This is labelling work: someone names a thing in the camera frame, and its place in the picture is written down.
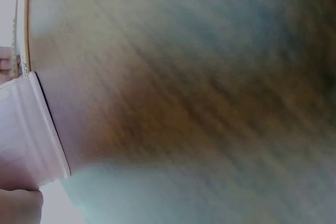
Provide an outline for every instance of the finger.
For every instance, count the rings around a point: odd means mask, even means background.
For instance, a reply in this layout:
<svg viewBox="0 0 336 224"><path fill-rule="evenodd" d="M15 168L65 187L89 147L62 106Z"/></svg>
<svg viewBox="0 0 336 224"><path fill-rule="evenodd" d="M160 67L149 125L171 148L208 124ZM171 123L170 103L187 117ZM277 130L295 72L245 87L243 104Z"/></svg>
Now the finger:
<svg viewBox="0 0 336 224"><path fill-rule="evenodd" d="M10 47L0 47L0 59L10 59Z"/></svg>
<svg viewBox="0 0 336 224"><path fill-rule="evenodd" d="M38 224L43 195L39 191L0 190L0 223Z"/></svg>
<svg viewBox="0 0 336 224"><path fill-rule="evenodd" d="M12 68L12 64L10 60L0 60L0 71L9 70L11 68Z"/></svg>
<svg viewBox="0 0 336 224"><path fill-rule="evenodd" d="M0 74L4 74L6 76L9 76L11 74L11 70L8 69L8 70L0 70Z"/></svg>
<svg viewBox="0 0 336 224"><path fill-rule="evenodd" d="M40 223L43 205L43 195L40 191L15 190L9 193L17 204L18 223Z"/></svg>
<svg viewBox="0 0 336 224"><path fill-rule="evenodd" d="M0 73L0 85L12 80L13 77Z"/></svg>

